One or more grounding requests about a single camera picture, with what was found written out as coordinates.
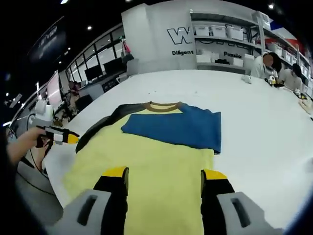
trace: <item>blue sleeve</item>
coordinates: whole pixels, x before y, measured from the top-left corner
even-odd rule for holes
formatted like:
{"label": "blue sleeve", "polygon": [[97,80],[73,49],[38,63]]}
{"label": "blue sleeve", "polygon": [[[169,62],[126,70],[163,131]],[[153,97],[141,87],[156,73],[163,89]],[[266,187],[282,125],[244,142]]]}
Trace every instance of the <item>blue sleeve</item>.
{"label": "blue sleeve", "polygon": [[221,113],[190,107],[181,114],[132,114],[124,133],[189,147],[221,151]]}

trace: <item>window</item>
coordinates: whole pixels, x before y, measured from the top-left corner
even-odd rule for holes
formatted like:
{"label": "window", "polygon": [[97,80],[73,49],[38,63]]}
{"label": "window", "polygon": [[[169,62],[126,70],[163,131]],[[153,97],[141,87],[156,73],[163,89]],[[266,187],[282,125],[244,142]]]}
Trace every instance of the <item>window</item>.
{"label": "window", "polygon": [[85,65],[85,62],[84,62],[83,55],[81,55],[76,61],[77,61],[77,64],[78,64],[78,70],[79,70],[80,76],[82,77],[82,80],[83,81],[87,80],[86,74],[85,74],[85,70],[87,68],[86,68],[86,65]]}
{"label": "window", "polygon": [[97,50],[100,50],[102,47],[105,47],[106,45],[111,43],[110,35],[104,36],[101,38],[98,42],[96,42],[96,48]]}
{"label": "window", "polygon": [[98,65],[97,57],[93,55],[89,60],[87,60],[87,68],[90,69]]}
{"label": "window", "polygon": [[76,67],[75,62],[73,64],[71,64],[70,68],[72,69],[74,81],[80,82],[81,80],[80,80],[80,77],[79,77],[79,74],[78,74],[78,69]]}
{"label": "window", "polygon": [[93,45],[91,47],[89,47],[85,52],[84,52],[84,55],[85,55],[85,58],[86,58],[86,62],[91,58],[91,56],[95,54],[95,51],[94,51],[94,47]]}
{"label": "window", "polygon": [[101,64],[101,69],[102,71],[105,71],[103,64],[115,59],[113,48],[111,47],[103,50],[98,54],[98,57]]}
{"label": "window", "polygon": [[67,69],[67,75],[70,81],[74,81],[72,73],[70,72],[70,69]]}
{"label": "window", "polygon": [[118,28],[117,30],[113,31],[112,32],[112,36],[113,36],[113,40],[117,40],[119,37],[121,36],[125,36],[125,33],[124,33],[124,28],[123,27],[120,27]]}
{"label": "window", "polygon": [[114,47],[115,47],[115,52],[116,52],[116,56],[119,58],[121,57],[121,53],[122,53],[122,45],[123,43],[120,42],[118,44],[116,44]]}

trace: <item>desk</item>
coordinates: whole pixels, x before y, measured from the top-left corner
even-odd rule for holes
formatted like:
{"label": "desk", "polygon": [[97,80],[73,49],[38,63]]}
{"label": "desk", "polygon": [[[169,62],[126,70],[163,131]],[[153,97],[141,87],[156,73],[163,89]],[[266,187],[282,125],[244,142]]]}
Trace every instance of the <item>desk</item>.
{"label": "desk", "polygon": [[[96,99],[66,128],[83,135],[117,106],[182,101],[222,113],[222,150],[214,169],[227,175],[265,211],[276,228],[286,228],[313,183],[307,167],[313,157],[313,122],[297,97],[241,75],[204,70],[173,70],[135,75]],[[75,160],[75,145],[53,146],[45,158],[51,185],[64,207],[69,198],[63,175]]]}
{"label": "desk", "polygon": [[113,79],[116,79],[122,73],[124,73],[124,71],[120,71],[112,75],[108,75],[104,79],[102,78],[95,79],[91,83],[88,83],[87,85],[81,87],[78,90],[79,96],[83,97],[86,95],[90,95],[92,100],[96,100],[98,97],[100,97],[101,95],[105,93],[103,91],[102,85],[107,82],[110,82]]}

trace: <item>computer monitor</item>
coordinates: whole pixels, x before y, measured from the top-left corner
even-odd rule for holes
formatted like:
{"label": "computer monitor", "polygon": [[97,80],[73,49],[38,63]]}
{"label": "computer monitor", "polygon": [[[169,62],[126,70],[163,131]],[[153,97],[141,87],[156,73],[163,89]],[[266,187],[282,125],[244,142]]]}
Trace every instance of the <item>computer monitor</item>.
{"label": "computer monitor", "polygon": [[47,85],[47,94],[49,99],[49,104],[57,108],[62,103],[61,92],[60,92],[60,83],[59,83],[59,74],[55,74],[50,78]]}
{"label": "computer monitor", "polygon": [[85,70],[86,78],[88,81],[91,81],[92,79],[101,76],[102,70],[100,65],[91,67],[90,69]]}
{"label": "computer monitor", "polygon": [[117,58],[103,64],[107,75],[115,74],[117,72],[126,71],[126,66],[123,64],[122,58]]}

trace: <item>storage bin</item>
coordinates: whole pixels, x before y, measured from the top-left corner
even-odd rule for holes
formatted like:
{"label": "storage bin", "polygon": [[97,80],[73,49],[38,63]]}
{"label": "storage bin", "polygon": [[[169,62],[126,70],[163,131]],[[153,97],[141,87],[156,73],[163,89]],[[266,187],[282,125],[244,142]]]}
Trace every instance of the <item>storage bin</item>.
{"label": "storage bin", "polygon": [[244,30],[242,28],[235,28],[235,27],[227,27],[227,36],[229,38],[237,39],[237,40],[244,40]]}
{"label": "storage bin", "polygon": [[297,58],[293,55],[291,55],[290,57],[290,63],[293,65],[293,64],[296,64],[297,63]]}
{"label": "storage bin", "polygon": [[301,72],[304,73],[305,66],[302,62],[300,62],[300,69],[301,69]]}
{"label": "storage bin", "polygon": [[197,55],[197,63],[211,63],[211,55],[210,54]]}
{"label": "storage bin", "polygon": [[215,61],[218,60],[219,58],[220,58],[220,54],[219,53],[215,53],[215,52],[211,53],[211,61],[212,61],[212,63],[215,63]]}
{"label": "storage bin", "polygon": [[263,25],[263,28],[266,28],[267,30],[271,31],[271,28],[270,28],[270,21],[269,21],[269,17],[268,15],[260,12],[260,11],[256,11],[252,14],[252,18],[253,20],[258,24],[258,17],[261,18],[261,22],[262,22],[262,25]]}
{"label": "storage bin", "polygon": [[226,38],[226,27],[219,25],[212,25],[211,30],[214,37]]}
{"label": "storage bin", "polygon": [[291,54],[288,51],[282,50],[282,56],[285,60],[291,62]]}
{"label": "storage bin", "polygon": [[195,26],[194,30],[198,36],[209,36],[209,26]]}
{"label": "storage bin", "polygon": [[230,62],[231,65],[236,65],[236,66],[239,66],[239,67],[243,67],[244,66],[244,60],[242,60],[242,59],[231,58],[229,62]]}
{"label": "storage bin", "polygon": [[254,63],[254,56],[249,55],[249,54],[245,54],[245,56],[244,56],[244,68],[248,69],[248,70],[252,69],[253,63]]}
{"label": "storage bin", "polygon": [[275,52],[278,56],[282,56],[282,48],[275,43],[268,44],[269,50]]}
{"label": "storage bin", "polygon": [[308,70],[306,67],[304,67],[304,69],[303,69],[303,74],[304,74],[304,76],[306,76],[307,78],[309,77],[309,70]]}

